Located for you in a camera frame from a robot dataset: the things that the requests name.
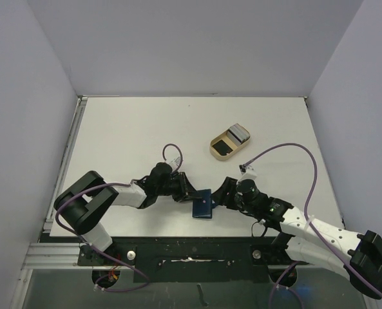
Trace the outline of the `blue card holder wallet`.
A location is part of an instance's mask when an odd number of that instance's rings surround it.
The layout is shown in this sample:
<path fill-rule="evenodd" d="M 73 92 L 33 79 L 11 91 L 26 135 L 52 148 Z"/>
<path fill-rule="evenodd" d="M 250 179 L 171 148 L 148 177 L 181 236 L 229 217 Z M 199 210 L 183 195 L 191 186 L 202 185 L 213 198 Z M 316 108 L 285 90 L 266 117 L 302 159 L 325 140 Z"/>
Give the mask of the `blue card holder wallet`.
<path fill-rule="evenodd" d="M 210 220 L 213 217 L 214 204 L 211 198 L 211 189 L 197 191 L 197 197 L 193 200 L 192 205 L 192 217 Z"/>

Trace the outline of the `black card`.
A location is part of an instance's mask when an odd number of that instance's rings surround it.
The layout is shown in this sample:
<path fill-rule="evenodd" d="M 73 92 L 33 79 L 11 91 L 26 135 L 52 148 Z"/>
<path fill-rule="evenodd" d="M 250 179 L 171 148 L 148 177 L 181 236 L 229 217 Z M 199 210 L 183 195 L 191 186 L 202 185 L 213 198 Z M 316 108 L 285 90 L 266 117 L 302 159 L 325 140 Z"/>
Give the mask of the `black card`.
<path fill-rule="evenodd" d="M 223 140 L 217 141 L 215 144 L 212 145 L 212 148 L 220 155 L 220 156 L 227 156 L 229 153 L 233 151 L 233 149 L 225 143 Z"/>

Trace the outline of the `beige oval tray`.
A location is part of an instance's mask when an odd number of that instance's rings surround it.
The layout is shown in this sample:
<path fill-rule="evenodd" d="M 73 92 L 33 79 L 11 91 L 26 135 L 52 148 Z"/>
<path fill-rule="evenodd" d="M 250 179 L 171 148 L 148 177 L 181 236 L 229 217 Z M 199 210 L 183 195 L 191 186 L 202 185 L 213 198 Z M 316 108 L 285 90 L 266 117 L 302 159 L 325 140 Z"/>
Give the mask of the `beige oval tray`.
<path fill-rule="evenodd" d="M 248 141 L 246 141 L 244 144 L 242 145 L 235 145 L 227 136 L 226 136 L 226 131 L 228 129 L 226 129 L 223 133 L 219 134 L 217 137 L 213 138 L 212 141 L 210 142 L 209 144 L 209 150 L 210 150 L 210 153 L 212 154 L 212 156 L 214 158 L 216 158 L 217 160 L 219 161 L 226 161 L 228 159 L 230 159 L 233 155 L 235 155 L 237 152 L 241 151 L 250 141 L 250 139 L 248 139 Z M 213 148 L 212 148 L 212 145 L 215 144 L 217 141 L 219 140 L 223 140 L 225 143 L 227 143 L 232 149 L 233 151 L 231 153 L 229 153 L 227 156 L 220 156 Z"/>

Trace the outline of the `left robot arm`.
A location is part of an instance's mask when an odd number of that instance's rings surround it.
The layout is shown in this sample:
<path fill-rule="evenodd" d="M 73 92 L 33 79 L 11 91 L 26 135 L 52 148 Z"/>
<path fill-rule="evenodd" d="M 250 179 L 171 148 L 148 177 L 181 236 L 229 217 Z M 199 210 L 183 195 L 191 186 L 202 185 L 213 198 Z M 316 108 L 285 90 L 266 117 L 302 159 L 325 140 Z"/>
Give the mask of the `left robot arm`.
<path fill-rule="evenodd" d="M 146 209 L 158 197 L 170 196 L 177 202 L 200 201 L 202 195 L 183 172 L 159 162 L 139 180 L 130 183 L 107 183 L 96 171 L 88 171 L 54 202 L 58 225 L 94 247 L 93 257 L 103 265 L 115 259 L 113 240 L 100 220 L 112 205 Z"/>

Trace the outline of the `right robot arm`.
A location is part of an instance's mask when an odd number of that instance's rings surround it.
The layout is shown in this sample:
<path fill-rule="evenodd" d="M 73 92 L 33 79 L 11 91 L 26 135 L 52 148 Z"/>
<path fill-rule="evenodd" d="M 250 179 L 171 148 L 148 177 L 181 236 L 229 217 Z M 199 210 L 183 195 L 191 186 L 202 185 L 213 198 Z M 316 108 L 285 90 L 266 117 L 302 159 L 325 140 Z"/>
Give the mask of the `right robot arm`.
<path fill-rule="evenodd" d="M 275 261 L 301 261 L 335 272 L 373 299 L 382 299 L 382 237 L 352 232 L 306 215 L 291 203 L 259 191 L 252 179 L 226 178 L 215 204 L 250 216 L 278 231 L 271 247 Z"/>

